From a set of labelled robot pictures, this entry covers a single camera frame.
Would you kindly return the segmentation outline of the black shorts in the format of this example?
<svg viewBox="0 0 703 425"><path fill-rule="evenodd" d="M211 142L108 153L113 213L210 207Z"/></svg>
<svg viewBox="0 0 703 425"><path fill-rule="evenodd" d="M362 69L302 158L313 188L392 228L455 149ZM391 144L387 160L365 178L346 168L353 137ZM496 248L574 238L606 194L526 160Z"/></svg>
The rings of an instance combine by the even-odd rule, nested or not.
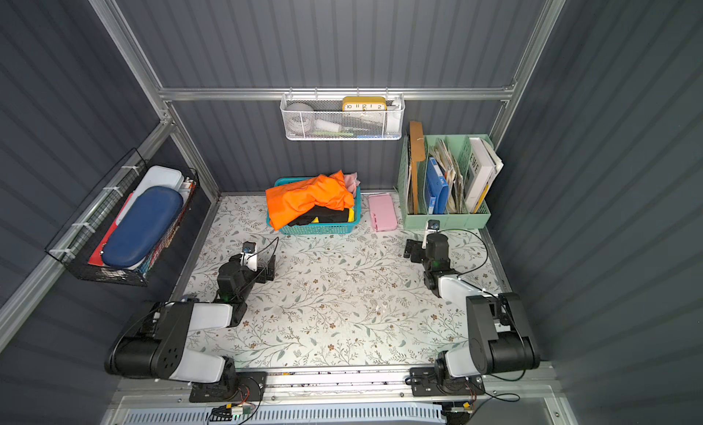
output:
<svg viewBox="0 0 703 425"><path fill-rule="evenodd" d="M311 210L291 221L289 227L302 227L303 225L313 224L345 224L354 220L355 212L353 208L334 210L315 205Z"/></svg>

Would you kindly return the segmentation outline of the orange shorts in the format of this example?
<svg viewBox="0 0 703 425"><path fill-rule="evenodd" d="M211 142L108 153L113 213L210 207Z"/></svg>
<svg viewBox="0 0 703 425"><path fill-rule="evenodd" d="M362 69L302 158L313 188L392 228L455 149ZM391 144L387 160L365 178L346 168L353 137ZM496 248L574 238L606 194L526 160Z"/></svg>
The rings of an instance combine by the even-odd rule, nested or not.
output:
<svg viewBox="0 0 703 425"><path fill-rule="evenodd" d="M269 188L265 197L269 221L275 230L282 229L315 206L333 211L355 206L355 198L346 187L342 171Z"/></svg>

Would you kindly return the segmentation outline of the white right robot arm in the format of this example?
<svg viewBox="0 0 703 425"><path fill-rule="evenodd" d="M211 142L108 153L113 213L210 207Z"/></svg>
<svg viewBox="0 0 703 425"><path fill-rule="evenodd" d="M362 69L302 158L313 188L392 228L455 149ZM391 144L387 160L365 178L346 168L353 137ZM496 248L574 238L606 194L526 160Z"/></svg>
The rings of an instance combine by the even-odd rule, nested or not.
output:
<svg viewBox="0 0 703 425"><path fill-rule="evenodd" d="M435 364L438 381L538 368L541 357L520 296L495 294L467 282L468 273L451 265L448 232L438 220L430 219L423 238L409 239L404 253L423 266L426 288L464 309L467 316L467 344L439 353Z"/></svg>

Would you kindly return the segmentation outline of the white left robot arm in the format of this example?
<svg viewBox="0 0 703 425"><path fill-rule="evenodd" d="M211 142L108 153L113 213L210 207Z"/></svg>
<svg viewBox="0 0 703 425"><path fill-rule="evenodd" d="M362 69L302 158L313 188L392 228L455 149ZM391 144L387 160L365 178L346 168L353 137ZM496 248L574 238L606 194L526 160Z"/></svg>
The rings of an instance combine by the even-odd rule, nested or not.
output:
<svg viewBox="0 0 703 425"><path fill-rule="evenodd" d="M112 345L104 362L105 371L125 379L234 382L232 359L192 350L187 340L191 333L233 328L243 322L254 286L275 278L278 244L278 238L265 247L245 242L241 253L219 267L218 290L211 302L183 298L144 303Z"/></svg>

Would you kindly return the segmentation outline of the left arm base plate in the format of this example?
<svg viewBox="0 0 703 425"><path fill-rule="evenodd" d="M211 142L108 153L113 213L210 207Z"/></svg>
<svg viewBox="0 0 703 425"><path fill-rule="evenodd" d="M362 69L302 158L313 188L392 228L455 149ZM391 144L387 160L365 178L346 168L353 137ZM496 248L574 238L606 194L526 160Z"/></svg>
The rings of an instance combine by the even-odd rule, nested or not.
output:
<svg viewBox="0 0 703 425"><path fill-rule="evenodd" d="M236 375L224 375L215 383L193 383L189 401L190 403L234 401L258 402L265 393L267 372L243 372Z"/></svg>

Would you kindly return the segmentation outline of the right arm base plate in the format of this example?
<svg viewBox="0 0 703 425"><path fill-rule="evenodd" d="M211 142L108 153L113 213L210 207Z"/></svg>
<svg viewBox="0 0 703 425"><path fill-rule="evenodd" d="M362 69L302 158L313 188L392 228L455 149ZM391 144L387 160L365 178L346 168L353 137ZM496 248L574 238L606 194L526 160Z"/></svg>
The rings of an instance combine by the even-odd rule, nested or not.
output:
<svg viewBox="0 0 703 425"><path fill-rule="evenodd" d="M416 398L439 396L473 398L485 394L481 377L440 377L435 368L430 366L410 368L405 384L410 386Z"/></svg>

